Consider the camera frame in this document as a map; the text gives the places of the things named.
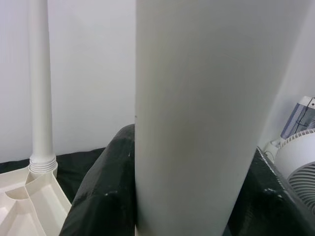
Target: white fan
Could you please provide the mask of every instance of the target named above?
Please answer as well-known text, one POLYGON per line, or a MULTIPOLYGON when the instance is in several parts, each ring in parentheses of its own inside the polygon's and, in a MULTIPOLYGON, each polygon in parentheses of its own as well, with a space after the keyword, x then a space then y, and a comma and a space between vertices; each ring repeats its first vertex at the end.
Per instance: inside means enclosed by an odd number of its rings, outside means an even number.
POLYGON ((315 129, 286 139, 277 152, 275 165, 315 215, 315 129))

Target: white cardboard tube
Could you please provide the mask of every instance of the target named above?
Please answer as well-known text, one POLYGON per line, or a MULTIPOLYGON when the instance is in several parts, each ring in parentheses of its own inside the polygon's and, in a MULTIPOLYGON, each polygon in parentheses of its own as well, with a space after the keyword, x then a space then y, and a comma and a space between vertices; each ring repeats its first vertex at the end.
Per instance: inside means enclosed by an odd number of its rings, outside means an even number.
POLYGON ((140 236, 220 236, 310 1, 137 1, 140 236))
POLYGON ((30 170, 45 173, 57 166, 52 145, 47 0, 29 0, 29 47, 33 142, 30 170))

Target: thin white pipe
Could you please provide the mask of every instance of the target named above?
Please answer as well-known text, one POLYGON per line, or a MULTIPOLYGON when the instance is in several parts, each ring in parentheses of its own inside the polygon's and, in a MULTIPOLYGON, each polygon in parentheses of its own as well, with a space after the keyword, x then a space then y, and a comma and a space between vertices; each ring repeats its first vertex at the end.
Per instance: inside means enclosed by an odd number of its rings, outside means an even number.
POLYGON ((47 0, 29 0, 29 54, 33 153, 30 170, 56 168, 52 142, 52 105, 47 0))
POLYGON ((310 1, 137 1, 140 236, 221 236, 310 1))

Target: white pole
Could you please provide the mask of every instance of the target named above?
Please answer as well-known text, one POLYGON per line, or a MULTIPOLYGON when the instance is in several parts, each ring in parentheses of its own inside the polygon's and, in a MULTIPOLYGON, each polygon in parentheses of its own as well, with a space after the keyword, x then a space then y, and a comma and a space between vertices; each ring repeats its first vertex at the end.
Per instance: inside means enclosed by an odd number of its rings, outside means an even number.
POLYGON ((140 236, 220 236, 309 1, 137 1, 140 236))
POLYGON ((29 0, 29 46, 33 154, 30 170, 57 167, 52 145, 52 106, 47 0, 29 0))

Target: cream plastic stand base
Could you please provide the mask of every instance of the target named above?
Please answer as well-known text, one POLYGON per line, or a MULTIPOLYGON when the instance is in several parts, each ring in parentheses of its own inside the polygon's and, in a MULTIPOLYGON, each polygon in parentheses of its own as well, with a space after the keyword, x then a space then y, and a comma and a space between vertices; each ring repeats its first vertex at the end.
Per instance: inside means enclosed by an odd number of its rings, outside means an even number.
POLYGON ((55 174, 29 167, 0 175, 0 235, 57 236, 71 208, 55 174))

